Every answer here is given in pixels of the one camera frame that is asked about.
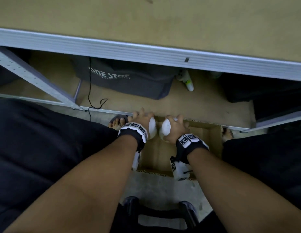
black cable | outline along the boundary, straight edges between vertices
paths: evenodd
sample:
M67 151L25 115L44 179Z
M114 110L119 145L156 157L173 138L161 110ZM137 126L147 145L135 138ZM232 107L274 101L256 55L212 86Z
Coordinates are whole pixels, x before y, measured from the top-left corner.
M96 108L96 107L94 107L94 106L91 104L91 101L90 101L91 84L92 84L92 82L91 82L91 57L89 57L89 59L90 59L90 67L89 67L90 86L89 86L88 101L89 101L91 107L88 108L88 113L89 113L89 115L90 115L90 121L91 121L90 108L99 110L99 109L102 108L102 106L105 104L105 102L106 102L108 99L107 99L107 98L102 99L102 100L100 101L100 105L101 105L101 106L100 106L99 108Z

dark gray bag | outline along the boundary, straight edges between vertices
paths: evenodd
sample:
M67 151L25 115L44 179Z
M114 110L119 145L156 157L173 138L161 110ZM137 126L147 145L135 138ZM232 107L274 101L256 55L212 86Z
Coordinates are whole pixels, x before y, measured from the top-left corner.
M160 99L169 94L180 68L72 55L78 78L118 92Z

concrete floor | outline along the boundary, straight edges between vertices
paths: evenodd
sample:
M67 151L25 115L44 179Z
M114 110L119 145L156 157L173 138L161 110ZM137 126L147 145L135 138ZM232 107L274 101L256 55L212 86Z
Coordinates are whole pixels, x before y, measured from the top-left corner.
M42 104L55 112L67 114L85 120L90 120L88 112L73 110L64 106ZM115 114L91 111L93 122L107 125ZM265 134L266 130L258 130L252 133L240 133L233 131L235 138ZM211 211L212 207L204 196L197 181L184 180L175 181L172 177L157 176L132 171L125 192L120 199L120 203L125 197L136 196L140 202L153 209L169 210L177 207L178 202L188 201L197 210L198 220L201 221ZM183 219L160 219L140 215L139 223L145 226L162 226L174 229L186 229Z

wristband with fiducial markers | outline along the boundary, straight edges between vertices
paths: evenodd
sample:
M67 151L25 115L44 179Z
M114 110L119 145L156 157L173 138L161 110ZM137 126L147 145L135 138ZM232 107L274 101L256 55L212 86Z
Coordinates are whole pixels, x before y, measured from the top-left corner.
M208 145L194 134L184 134L176 140L176 157L175 161L189 164L187 155L196 148L204 148L210 150Z
M139 123L126 123L118 132L118 137L122 135L131 135L137 141L137 152L141 152L148 140L147 130Z

cardboard box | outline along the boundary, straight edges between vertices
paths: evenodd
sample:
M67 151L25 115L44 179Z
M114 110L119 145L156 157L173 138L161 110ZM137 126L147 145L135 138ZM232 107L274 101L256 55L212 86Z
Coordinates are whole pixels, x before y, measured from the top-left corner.
M155 117L156 121L164 121L164 117ZM222 155L222 126L186 121L190 124L190 132L202 139L210 148L210 151L217 157ZM147 141L141 152L137 171L152 173L161 176L173 177L170 164L170 157L176 155L176 146L162 141L158 135Z

